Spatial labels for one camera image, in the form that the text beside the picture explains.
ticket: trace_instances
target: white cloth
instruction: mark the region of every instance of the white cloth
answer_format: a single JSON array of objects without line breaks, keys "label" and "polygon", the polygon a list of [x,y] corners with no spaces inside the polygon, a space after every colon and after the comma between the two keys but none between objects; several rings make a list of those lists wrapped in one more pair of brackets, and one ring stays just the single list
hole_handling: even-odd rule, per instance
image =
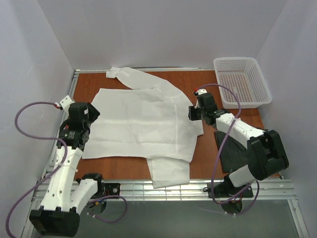
[{"label": "white cloth", "polygon": [[188,119],[186,95],[168,81],[125,68],[112,68],[133,90],[100,89],[92,104],[101,115],[92,124],[83,159],[132,156],[147,158],[154,188],[189,182],[201,121]]}]

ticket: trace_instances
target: metal frame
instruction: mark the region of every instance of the metal frame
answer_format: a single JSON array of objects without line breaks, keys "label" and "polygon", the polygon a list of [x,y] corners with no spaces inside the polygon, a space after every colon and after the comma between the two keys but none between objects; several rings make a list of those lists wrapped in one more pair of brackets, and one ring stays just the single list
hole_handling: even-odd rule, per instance
[{"label": "metal frame", "polygon": [[[72,79],[69,95],[72,97],[75,92],[78,76],[81,73],[105,73],[109,69],[100,70],[75,70]],[[199,70],[213,70],[213,69],[199,69],[199,68],[181,68],[181,67],[167,67],[167,68],[138,68],[138,70],[147,71],[199,71]],[[61,123],[66,119],[66,113],[63,114]],[[50,173],[53,170],[54,157],[56,153],[55,146],[52,149],[51,156],[49,157],[48,164],[43,173]],[[128,201],[206,201],[210,200],[207,193],[202,189],[207,186],[210,180],[196,179],[191,180],[189,184],[165,187],[161,189],[153,189],[152,181],[149,180],[107,180],[106,182],[118,182],[121,184],[120,195],[125,197]],[[49,180],[39,186],[38,190],[34,192],[32,197],[32,209],[37,209],[40,206],[46,190],[49,185]],[[72,192],[78,186],[74,181],[72,185]],[[252,184],[253,191],[256,191],[257,185]],[[296,225],[300,238],[308,238],[308,232],[298,206],[298,200],[294,191],[293,184],[290,180],[283,178],[268,178],[260,181],[259,200],[287,200],[290,211],[292,213],[294,223]],[[29,238],[33,232],[33,226],[27,219],[22,238]]]}]

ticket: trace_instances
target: brown tabletop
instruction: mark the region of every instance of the brown tabletop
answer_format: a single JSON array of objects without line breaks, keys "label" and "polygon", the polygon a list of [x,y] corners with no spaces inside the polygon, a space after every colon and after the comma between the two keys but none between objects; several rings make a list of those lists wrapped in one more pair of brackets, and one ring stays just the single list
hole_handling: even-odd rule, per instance
[{"label": "brown tabletop", "polygon": [[[190,101],[195,104],[196,97],[193,91],[196,87],[208,83],[217,83],[214,71],[166,71],[148,72],[168,80],[175,87],[182,90]],[[117,79],[106,78],[105,73],[82,73],[78,77],[74,99],[77,102],[92,102],[100,88],[129,89]],[[219,89],[208,87],[207,90],[214,96],[218,108],[222,108]],[[258,109],[243,109],[240,118],[246,123],[263,128],[263,123]],[[197,145],[193,161],[190,163],[191,179],[209,179],[217,155],[217,145],[214,138],[214,129],[204,125],[204,134],[197,138]],[[87,173],[100,173],[104,179],[151,179],[148,164],[144,158],[132,157],[106,157],[99,159],[80,160],[76,178],[81,178]],[[219,162],[216,171],[216,179],[221,179],[222,172]]]}]

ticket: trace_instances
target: white wall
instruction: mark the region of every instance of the white wall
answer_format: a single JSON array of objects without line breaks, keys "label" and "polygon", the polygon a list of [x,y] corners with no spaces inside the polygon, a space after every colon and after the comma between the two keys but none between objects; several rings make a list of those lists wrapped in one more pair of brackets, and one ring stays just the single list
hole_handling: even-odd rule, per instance
[{"label": "white wall", "polygon": [[256,57],[286,0],[38,0],[73,68]]},{"label": "white wall", "polygon": [[284,175],[317,237],[317,1],[288,0],[257,60],[273,96],[260,108],[264,125],[282,137],[290,162]]},{"label": "white wall", "polygon": [[[19,134],[17,111],[33,101],[60,101],[69,90],[73,69],[36,0],[0,1],[0,237],[13,203],[42,175],[51,141]],[[61,112],[50,106],[30,108],[20,125],[37,135],[55,136]],[[11,229],[20,237],[31,196],[16,209]]]}]

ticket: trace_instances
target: plastic basket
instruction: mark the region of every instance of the plastic basket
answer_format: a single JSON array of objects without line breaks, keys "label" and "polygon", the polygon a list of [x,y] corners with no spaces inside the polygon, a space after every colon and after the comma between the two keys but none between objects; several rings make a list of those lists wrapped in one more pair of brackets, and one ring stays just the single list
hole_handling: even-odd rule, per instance
[{"label": "plastic basket", "polygon": [[[256,59],[247,57],[216,58],[213,61],[218,84],[231,89],[242,108],[257,108],[272,101],[264,76]],[[224,108],[238,108],[232,94],[219,88]]]}]

